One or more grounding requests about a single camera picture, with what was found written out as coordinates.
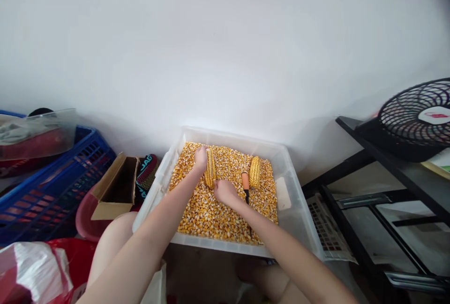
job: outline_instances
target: person's left hand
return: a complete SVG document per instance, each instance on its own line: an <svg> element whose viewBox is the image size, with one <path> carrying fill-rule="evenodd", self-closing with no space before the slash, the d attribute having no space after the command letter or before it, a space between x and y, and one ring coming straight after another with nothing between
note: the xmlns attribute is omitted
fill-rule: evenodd
<svg viewBox="0 0 450 304"><path fill-rule="evenodd" d="M209 150L207 146L201 146L195 151L195 167L201 169L202 172L206 171L206 166L208 165L207 150Z"/></svg>

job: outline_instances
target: fan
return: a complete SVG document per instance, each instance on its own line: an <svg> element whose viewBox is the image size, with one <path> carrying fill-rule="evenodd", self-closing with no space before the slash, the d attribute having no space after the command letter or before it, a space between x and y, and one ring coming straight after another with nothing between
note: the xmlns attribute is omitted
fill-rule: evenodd
<svg viewBox="0 0 450 304"><path fill-rule="evenodd" d="M450 147L450 78L400 92L355 131L404 160L428 160Z"/></svg>

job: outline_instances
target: blue plastic basket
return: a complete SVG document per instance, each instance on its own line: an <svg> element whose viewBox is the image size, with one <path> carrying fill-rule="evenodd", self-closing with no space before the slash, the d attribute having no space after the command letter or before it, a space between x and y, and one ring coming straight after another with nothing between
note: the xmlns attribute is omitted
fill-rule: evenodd
<svg viewBox="0 0 450 304"><path fill-rule="evenodd" d="M0 198L0 246L75 236L81 200L115 158L97 130L78 126L71 150Z"/></svg>

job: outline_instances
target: black metal shelf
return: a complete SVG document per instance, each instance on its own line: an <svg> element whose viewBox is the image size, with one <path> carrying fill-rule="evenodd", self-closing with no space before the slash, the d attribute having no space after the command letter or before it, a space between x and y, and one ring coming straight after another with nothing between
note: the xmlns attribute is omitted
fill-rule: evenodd
<svg viewBox="0 0 450 304"><path fill-rule="evenodd" d="M369 279L375 294L383 303L407 303L404 290L422 291L447 297L450 294L450 277L433 274L416 253L400 237L394 227L444 222L450 227L450 181L427 169L420 163L401 160L378 148L360 136L355 128L359 120L340 116L336 122L352 136L364 149L347 158L341 164L302 187L305 197L309 198L319 191L331 215L344 235L363 273ZM357 196L336 201L326 187L375 161L380 162L406 189ZM435 216L400 220L389 223L378 211L378 204L392 204L413 200L422 201ZM404 254L418 269L418 274L387 272L376 266L361 241L347 221L344 211L356 207L368 207L389 235L399 245Z"/></svg>
<svg viewBox="0 0 450 304"><path fill-rule="evenodd" d="M450 181L420 163L403 161L355 132L362 121L340 116L336 122L410 192L450 227Z"/></svg>

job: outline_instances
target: corn kernel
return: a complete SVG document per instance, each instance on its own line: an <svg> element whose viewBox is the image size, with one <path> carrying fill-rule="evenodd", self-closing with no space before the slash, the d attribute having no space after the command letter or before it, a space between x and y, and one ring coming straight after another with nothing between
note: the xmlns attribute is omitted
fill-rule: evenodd
<svg viewBox="0 0 450 304"><path fill-rule="evenodd" d="M194 166L194 155L203 144L186 142L173 170L169 191L186 176ZM245 199L241 173L250 171L253 159L234 149L223 146L208 146L214 155L217 180L229 180L236 187L239 196ZM249 204L259 213L278 224L277 196L269 160L260 161L260 181L256 190L250 190ZM178 227L178 232L232 242L263 245L258 235L234 210L218 202L213 191L202 176L189 200Z"/></svg>

